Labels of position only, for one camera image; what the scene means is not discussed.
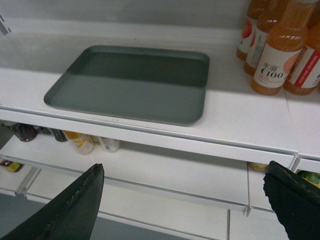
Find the gray tray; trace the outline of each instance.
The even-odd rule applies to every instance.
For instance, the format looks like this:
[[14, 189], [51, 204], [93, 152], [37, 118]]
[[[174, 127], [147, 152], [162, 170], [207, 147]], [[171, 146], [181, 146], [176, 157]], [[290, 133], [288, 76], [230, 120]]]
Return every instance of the gray tray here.
[[200, 52], [87, 48], [44, 96], [57, 109], [187, 126], [204, 110], [209, 57]]

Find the lower shelf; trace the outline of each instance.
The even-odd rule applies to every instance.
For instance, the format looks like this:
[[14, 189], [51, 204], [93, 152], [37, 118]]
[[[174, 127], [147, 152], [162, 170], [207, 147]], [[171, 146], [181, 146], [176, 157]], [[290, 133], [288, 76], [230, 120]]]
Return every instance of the lower shelf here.
[[243, 216], [231, 211], [229, 240], [289, 240], [285, 227], [277, 220]]
[[102, 163], [110, 180], [177, 193], [195, 203], [212, 202], [225, 209], [244, 211], [249, 203], [244, 161], [124, 141], [113, 153], [96, 145], [93, 152], [80, 155], [68, 142], [57, 142], [44, 134], [27, 143], [14, 136], [0, 150], [0, 156], [68, 174], [83, 173]]
[[29, 165], [23, 166], [18, 172], [10, 172], [0, 166], [0, 194], [11, 196], [24, 194], [28, 189], [30, 180], [36, 174], [37, 169]]
[[[80, 174], [42, 170], [27, 191], [48, 203]], [[99, 217], [188, 239], [227, 239], [228, 210], [182, 199], [176, 193], [105, 179]]]

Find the store shelf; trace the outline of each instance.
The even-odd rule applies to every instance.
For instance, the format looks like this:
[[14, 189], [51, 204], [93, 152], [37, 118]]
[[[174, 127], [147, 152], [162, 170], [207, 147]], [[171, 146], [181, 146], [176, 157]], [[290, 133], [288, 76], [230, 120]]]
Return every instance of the store shelf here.
[[286, 92], [286, 96], [298, 140], [299, 156], [320, 161], [320, 93], [318, 88], [307, 96], [298, 96], [289, 92]]
[[[275, 160], [286, 167], [297, 153], [284, 91], [271, 97], [253, 92], [235, 57], [236, 45], [39, 33], [7, 34], [0, 43], [0, 114], [5, 120], [242, 161]], [[43, 97], [49, 88], [85, 48], [96, 44], [206, 53], [210, 68], [202, 118], [184, 127], [47, 106]]]
[[[42, 170], [27, 192], [29, 200], [47, 203], [80, 174]], [[99, 217], [143, 228], [175, 231], [191, 239], [227, 238], [227, 210], [192, 203], [143, 186], [105, 179]]]
[[24, 194], [30, 180], [37, 175], [37, 170], [29, 165], [23, 166], [18, 172], [10, 172], [0, 166], [0, 194], [15, 196]]
[[248, 205], [247, 164], [243, 161], [122, 142], [109, 153], [96, 145], [88, 155], [76, 153], [69, 142], [39, 134], [30, 142], [17, 137], [0, 156], [38, 168], [82, 173], [102, 163], [110, 179], [179, 193], [195, 202], [243, 211]]
[[285, 227], [277, 220], [243, 216], [231, 211], [229, 240], [289, 240]]
[[265, 174], [265, 171], [256, 171], [248, 167], [250, 206], [272, 211], [269, 199], [264, 192]]

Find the plastic bottle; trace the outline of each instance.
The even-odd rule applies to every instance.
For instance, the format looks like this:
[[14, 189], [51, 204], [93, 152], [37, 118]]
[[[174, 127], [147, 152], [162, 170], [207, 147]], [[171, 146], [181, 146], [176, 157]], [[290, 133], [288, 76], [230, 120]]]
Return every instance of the plastic bottle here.
[[310, 20], [308, 22], [308, 28], [311, 29], [318, 23], [320, 23], [320, 1], [318, 1], [318, 3], [316, 4], [313, 14], [310, 17]]
[[250, 162], [249, 166], [258, 172], [262, 172], [268, 169], [269, 165], [257, 162]]
[[87, 155], [94, 149], [94, 144], [87, 134], [65, 130], [63, 133], [79, 154]]
[[310, 171], [300, 171], [297, 173], [304, 180], [320, 188], [320, 173], [310, 172]]
[[270, 0], [251, 0], [242, 29], [242, 40], [236, 51], [236, 55], [241, 60], [246, 60], [247, 54], [254, 37], [257, 21], [261, 13], [268, 6]]
[[120, 141], [108, 137], [99, 136], [99, 142], [103, 150], [113, 153], [120, 147]]
[[245, 72], [251, 76], [255, 75], [270, 30], [283, 16], [289, 1], [270, 0], [268, 7], [260, 15], [256, 25], [253, 45], [249, 49], [244, 64]]
[[320, 23], [311, 28], [306, 46], [301, 51], [283, 87], [296, 95], [308, 95], [320, 81]]
[[284, 84], [307, 37], [307, 24], [318, 0], [291, 0], [281, 20], [271, 29], [251, 88], [275, 95]]

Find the bottle on lower shelf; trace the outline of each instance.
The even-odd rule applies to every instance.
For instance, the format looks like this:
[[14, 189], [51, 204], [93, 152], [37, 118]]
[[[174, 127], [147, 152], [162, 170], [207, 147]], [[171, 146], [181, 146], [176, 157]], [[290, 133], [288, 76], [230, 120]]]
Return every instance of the bottle on lower shelf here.
[[95, 145], [89, 135], [66, 130], [63, 133], [77, 153], [87, 155], [94, 149]]
[[1, 161], [0, 166], [2, 166], [7, 171], [12, 172], [12, 173], [19, 172], [22, 169], [22, 167], [24, 166], [23, 164], [9, 161], [9, 160], [5, 160], [5, 159], [0, 159], [0, 161]]
[[297, 174], [304, 180], [320, 188], [320, 173], [311, 171], [299, 171]]
[[257, 162], [250, 162], [249, 163], [249, 166], [253, 169], [253, 170], [256, 170], [256, 171], [259, 171], [259, 172], [263, 172], [265, 170], [268, 169], [268, 166], [267, 164], [263, 164], [263, 163], [257, 163]]
[[99, 136], [98, 139], [102, 149], [107, 152], [113, 153], [117, 151], [120, 147], [119, 140], [108, 138], [108, 137], [102, 137], [102, 136]]

